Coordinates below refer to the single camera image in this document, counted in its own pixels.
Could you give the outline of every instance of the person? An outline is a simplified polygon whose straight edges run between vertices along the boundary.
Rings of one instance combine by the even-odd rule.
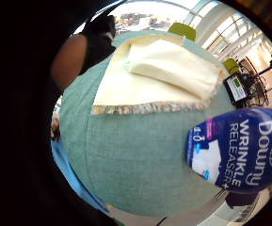
[[[58,87],[63,91],[78,75],[111,55],[116,49],[112,45],[115,35],[115,17],[104,14],[85,25],[80,33],[71,35],[51,66],[51,75]],[[60,119],[56,111],[52,114],[50,134],[53,158],[71,188],[85,202],[108,215],[105,203],[84,187],[73,171],[61,141]]]
[[[85,25],[82,32],[71,35],[58,51],[51,67],[51,75],[64,90],[88,68],[107,58],[115,51],[111,44],[116,35],[115,17],[98,16]]]

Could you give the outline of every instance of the yellow chair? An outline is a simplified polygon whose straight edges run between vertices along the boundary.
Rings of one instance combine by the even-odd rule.
[[[195,40],[196,38],[196,30],[193,27],[178,22],[173,23],[172,26],[168,29],[168,32],[185,36],[190,40]]]
[[[227,69],[229,74],[234,74],[240,70],[240,66],[233,58],[228,58],[227,60],[223,61],[222,64]]]

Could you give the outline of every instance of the green fabric ottoman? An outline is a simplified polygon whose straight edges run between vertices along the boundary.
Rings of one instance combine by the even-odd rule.
[[[157,32],[121,34],[114,44],[147,33]],[[218,63],[191,40],[185,47]],[[234,110],[224,87],[202,111],[90,115],[110,58],[79,76],[62,98],[61,137],[80,180],[104,202],[136,215],[168,217],[211,200],[220,188],[186,165],[184,144],[190,128]]]

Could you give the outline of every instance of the cream cloth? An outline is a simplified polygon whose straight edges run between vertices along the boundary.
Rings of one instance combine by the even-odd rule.
[[[98,88],[92,114],[204,109],[225,71],[182,47],[184,38],[150,34],[124,42]]]

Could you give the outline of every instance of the blue fabric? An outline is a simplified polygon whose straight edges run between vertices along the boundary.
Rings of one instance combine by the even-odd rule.
[[[108,214],[108,209],[105,204],[89,191],[87,187],[84,187],[76,176],[69,163],[67,152],[63,149],[62,141],[51,140],[51,148],[57,166],[77,195],[92,207]]]

